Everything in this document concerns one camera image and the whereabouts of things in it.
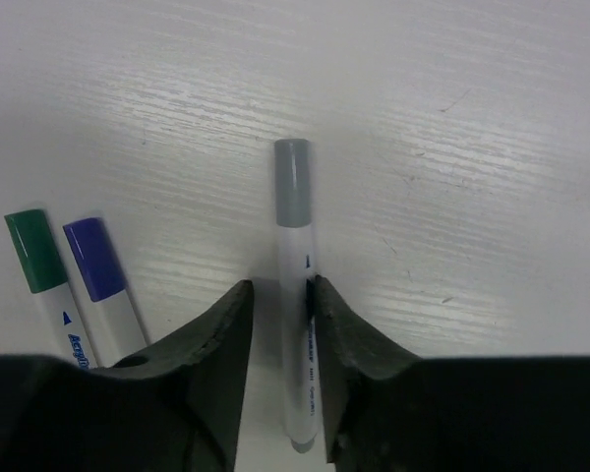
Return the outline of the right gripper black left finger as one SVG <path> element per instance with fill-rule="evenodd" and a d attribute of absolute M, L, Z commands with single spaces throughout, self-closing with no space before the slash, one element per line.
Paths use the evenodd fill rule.
<path fill-rule="evenodd" d="M 231 471 L 252 341 L 242 280 L 110 368 L 0 355 L 0 471 Z"/>

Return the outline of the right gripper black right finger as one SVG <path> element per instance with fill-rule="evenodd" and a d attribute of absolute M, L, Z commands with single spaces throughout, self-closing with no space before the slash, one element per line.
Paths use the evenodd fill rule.
<path fill-rule="evenodd" d="M 338 471 L 590 471 L 590 356 L 423 358 L 312 285 Z"/>

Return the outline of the dark blue cap marker pen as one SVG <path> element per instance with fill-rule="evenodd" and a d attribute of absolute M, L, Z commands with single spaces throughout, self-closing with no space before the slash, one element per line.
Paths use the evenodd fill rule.
<path fill-rule="evenodd" d="M 148 345 L 127 279 L 102 219 L 83 218 L 63 230 L 96 309 L 95 341 L 102 365 L 114 365 Z"/>

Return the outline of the dark green cap marker pen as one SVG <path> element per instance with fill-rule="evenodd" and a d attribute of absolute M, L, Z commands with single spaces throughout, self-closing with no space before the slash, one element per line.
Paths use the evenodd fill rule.
<path fill-rule="evenodd" d="M 46 213 L 41 208 L 4 216 L 29 291 L 49 325 L 60 355 L 83 370 L 98 367 Z"/>

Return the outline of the grey cap marker pen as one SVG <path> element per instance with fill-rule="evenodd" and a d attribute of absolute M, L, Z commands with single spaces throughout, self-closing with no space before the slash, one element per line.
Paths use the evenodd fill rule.
<path fill-rule="evenodd" d="M 294 450 L 306 453 L 319 429 L 315 322 L 308 295 L 316 275 L 310 143 L 280 139 L 273 150 L 284 422 Z"/>

